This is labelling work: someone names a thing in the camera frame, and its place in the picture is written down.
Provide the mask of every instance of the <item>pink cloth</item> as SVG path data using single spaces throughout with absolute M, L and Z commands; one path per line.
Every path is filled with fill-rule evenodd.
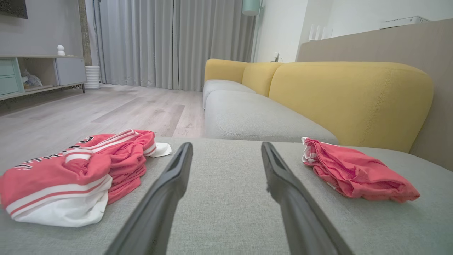
M 140 185 L 145 156 L 156 151 L 154 137 L 152 131 L 133 129 L 94 135 L 60 153 L 23 162 L 0 178 L 3 207 L 13 215 L 54 197 L 89 193 L 106 181 L 111 182 L 111 204 Z
M 360 151 L 307 137 L 302 161 L 343 196 L 403 203 L 420 197 L 412 184 L 384 163 Z

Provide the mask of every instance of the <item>yellow sofa backrest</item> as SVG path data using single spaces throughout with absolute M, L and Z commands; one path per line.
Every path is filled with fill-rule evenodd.
M 241 83 L 258 94 L 269 95 L 275 71 L 283 63 L 246 63 L 224 59 L 206 61 L 204 81 L 219 79 Z
M 250 63 L 244 69 L 242 85 L 253 89 L 258 94 L 269 96 L 270 83 L 275 71 L 283 63 Z
M 332 132 L 340 144 L 408 152 L 428 114 L 433 82 L 388 62 L 281 65 L 269 98 Z

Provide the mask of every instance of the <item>gray wall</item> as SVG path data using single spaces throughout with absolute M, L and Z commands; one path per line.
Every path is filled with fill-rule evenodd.
M 0 15 L 0 55 L 83 56 L 77 0 L 26 0 L 28 20 Z

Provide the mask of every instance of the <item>television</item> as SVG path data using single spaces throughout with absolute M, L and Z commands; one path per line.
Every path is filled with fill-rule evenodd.
M 0 0 L 0 14 L 28 19 L 25 0 Z

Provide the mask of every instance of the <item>white router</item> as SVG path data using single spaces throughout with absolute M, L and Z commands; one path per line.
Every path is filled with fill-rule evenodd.
M 414 16 L 414 17 L 409 17 L 409 18 L 384 21 L 384 22 L 381 23 L 381 26 L 380 26 L 379 29 L 384 29 L 384 28 L 389 28 L 389 27 L 397 27 L 397 26 L 404 26 L 404 25 L 411 25 L 411 24 L 419 24 L 419 23 L 425 23 L 425 22 L 430 22 L 430 20 L 427 20 L 427 19 L 422 18 L 420 16 Z

